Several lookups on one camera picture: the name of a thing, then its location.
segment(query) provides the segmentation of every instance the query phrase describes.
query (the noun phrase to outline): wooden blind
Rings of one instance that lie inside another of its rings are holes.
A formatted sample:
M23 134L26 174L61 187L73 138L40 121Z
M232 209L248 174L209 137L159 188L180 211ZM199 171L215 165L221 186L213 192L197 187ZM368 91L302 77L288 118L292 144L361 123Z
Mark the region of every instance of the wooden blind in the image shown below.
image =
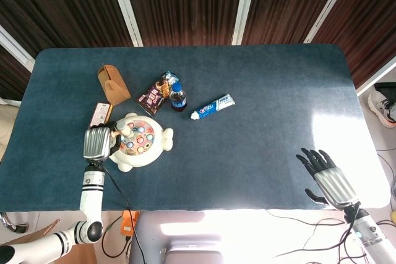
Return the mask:
M302 43L327 0L252 0L244 45Z
M131 0L144 46L230 45L239 0Z
M46 48L132 46L117 0L0 0L0 24L30 55Z
M0 97L22 100L30 72L0 46Z
M338 0L313 42L339 45L359 87L396 56L396 0Z

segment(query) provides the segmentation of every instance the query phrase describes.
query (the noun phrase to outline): white shoe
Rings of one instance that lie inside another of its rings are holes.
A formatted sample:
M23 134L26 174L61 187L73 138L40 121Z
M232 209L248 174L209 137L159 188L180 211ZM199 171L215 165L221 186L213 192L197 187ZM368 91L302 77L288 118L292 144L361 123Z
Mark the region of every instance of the white shoe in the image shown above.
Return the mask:
M387 128L396 127L396 121L390 116L390 109L395 104L393 101L390 101L381 92L374 91L369 95L368 104L382 125Z

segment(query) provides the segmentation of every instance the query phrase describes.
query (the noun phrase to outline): cable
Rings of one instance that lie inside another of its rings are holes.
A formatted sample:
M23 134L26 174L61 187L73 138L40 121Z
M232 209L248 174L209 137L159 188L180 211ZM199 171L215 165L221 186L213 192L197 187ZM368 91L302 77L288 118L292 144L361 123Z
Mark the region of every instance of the cable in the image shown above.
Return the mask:
M385 158L384 158L383 156L381 156L381 155L378 154L378 153L377 153L377 155L378 155L378 157L380 157L381 159L383 159L383 160L385 161L385 163L387 164L387 166L390 168L390 171L392 172L392 176L393 176L394 179L395 179L395 171L393 170L393 168L391 167L391 165L388 163L388 161L385 160Z
M266 211L267 213L269 213L270 215L276 217L276 218L281 218L281 219L292 219L293 221L297 221L297 222L300 222L300 223L303 223L303 224L307 224L307 225L310 225L310 226L338 226L338 225L345 224L345 222L341 221L340 219L335 219L335 218L326 218L326 219L334 219L334 220L336 220L336 221L340 221L341 223L337 223L337 224L308 223L308 222L301 221L300 219L290 218L290 217L288 217L288 216L277 216L277 215L273 215L273 214L271 214L268 210L265 210L265 211Z
M346 233L347 233L347 230L345 230L344 233L341 235L340 241L344 238L344 236L345 236ZM341 251L341 245L338 246L338 260L339 260L339 261L340 261L340 259L341 259L340 251Z
M354 214L354 216L353 216L353 219L352 219L352 221L351 221L351 223L350 223L350 226L349 226L349 228L348 228L346 234L348 234L349 232L351 232L352 227L353 227L353 223L355 222L355 219L356 219L356 216L358 215L358 212L359 212L359 205L357 205L357 207L356 207L355 214ZM334 248L339 247L340 245L342 245L343 242L344 242L346 239L347 239L346 236L343 237L343 238L340 240L340 242L339 242L338 244L332 245L331 247L326 247L326 248L322 248L322 249L297 249L297 250L291 250L291 251L289 251L289 252L281 253L281 254L279 254L279 255L276 255L274 258L281 257L281 256L284 256L284 255L288 255L289 253L300 252L300 251L305 251L305 252L321 252L321 251L323 251L323 250L331 250L331 249L334 249Z
M341 261L344 261L344 260L346 260L346 259L349 259L349 260L351 260L353 263L356 263L356 262L354 262L352 259L364 258L365 256L366 256L366 254L364 254L364 255L362 255L362 256L355 256L355 257L343 257L343 258L340 259L340 261L337 262L337 264L340 264Z
M103 236L102 236L102 238L101 238L101 249L102 249L103 253L104 253L107 257L109 257L109 258L117 258L117 257L121 256L121 255L123 254L123 252L125 251L125 248L126 248L126 246L128 245L128 242L129 242L130 239L131 239L130 236L125 237L125 245L124 245L122 251L120 251L120 253L117 254L116 256L109 255L109 254L105 251L104 241L105 241L106 233L113 227L113 225L114 225L119 219L121 219L121 216L119 216L118 218L116 218L112 223L110 223L110 224L107 226L107 228L105 229L105 233L103 233Z
M128 244L128 247L126 248L126 251L125 251L125 259L129 259L129 257L128 257L128 250L129 250L129 248L131 247L131 244L132 244L132 241L130 241L129 242L129 244Z
M351 233L349 232L347 235L346 235L346 238L345 238L345 240L344 240L344 250L345 250L345 253L346 253L346 257L347 258L349 258L354 264L357 264L355 261L353 261L352 259L353 259L353 257L351 257L349 254L348 254L348 250L347 250L347 239L348 239L348 236L350 235Z
M305 246L307 245L307 243L309 242L309 240L310 240L312 237L314 237L316 228L317 228L318 226L321 226L320 222L325 221L325 220L327 220L327 219L334 219L334 218L324 218L324 219L320 219L320 220L316 223L315 228L314 228L314 231L312 232L312 235L307 239L307 241L306 241L305 244L303 245L303 249L305 248Z
M101 167L102 167L102 168L106 171L106 173L109 175L109 177L110 177L111 181L113 182L115 188L116 188L117 191L121 194L121 196L123 197L123 199L124 199L125 202L126 202L127 210L129 211L129 215L131 216L131 224L132 224L132 229L133 229L133 231L134 231L136 243L137 243L137 246L139 247L140 253L142 254L143 264L146 264L146 259L145 259L145 257L144 257L144 253L143 253L143 250L142 250L142 246L140 245L140 242L139 242L139 240L138 240L138 238L137 238L137 233L136 233L136 230L135 230L135 227L134 227L134 222L133 222L133 219L132 219L132 211L131 211L131 206L130 206L130 204L129 204L129 201L128 201L128 199L126 198L126 196L124 195L124 192L118 187L116 181L113 179L112 175L111 175L110 172L107 170L107 168L105 168L102 164L101 164Z
M379 224L377 224L377 225L389 225L389 226L392 226L392 227L395 227L395 228L396 228L396 225L394 225L394 224L389 224L389 223L379 223Z
M391 223L391 224L393 224L393 225L395 224L393 221L391 221L391 220L389 220L389 219L382 219L382 220L376 222L376 224L383 223L383 222L388 222L388 223Z
M390 148L389 150L377 150L376 149L376 151L394 151L394 150L396 150L396 148Z
M393 196L394 196L393 193L392 193L392 187L393 187L393 185L395 184L395 172L394 172L393 168L391 167L391 165L389 164L389 162L386 161L386 159L385 159L383 156L381 156L381 155L378 154L378 153L377 153L377 155L378 155L378 157L380 157L382 160L385 161L386 165L387 165L387 166L389 167L389 169L392 171L393 179L392 179L392 185L390 185L390 201L389 201L389 205L390 205L390 209L391 209L392 211L394 211L394 206L392 205L392 198L393 198Z

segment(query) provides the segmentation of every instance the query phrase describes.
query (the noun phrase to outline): small box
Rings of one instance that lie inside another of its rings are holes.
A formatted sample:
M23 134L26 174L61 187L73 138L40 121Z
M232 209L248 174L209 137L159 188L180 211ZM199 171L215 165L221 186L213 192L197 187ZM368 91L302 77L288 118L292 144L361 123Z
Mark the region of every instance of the small box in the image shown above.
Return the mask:
M107 100L112 105L120 104L129 99L131 94L115 66L107 64L98 70L98 79Z
M89 128L99 124L106 124L109 121L110 114L113 110L113 105L109 103L98 103L93 112Z

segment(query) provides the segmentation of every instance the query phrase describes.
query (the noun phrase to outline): snack package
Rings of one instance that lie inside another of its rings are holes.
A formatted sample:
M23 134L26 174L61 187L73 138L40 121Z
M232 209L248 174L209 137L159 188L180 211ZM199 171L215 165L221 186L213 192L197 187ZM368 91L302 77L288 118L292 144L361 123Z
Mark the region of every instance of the snack package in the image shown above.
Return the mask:
M149 115L154 116L163 102L169 97L172 85L178 81L179 78L174 73L167 71L136 102Z

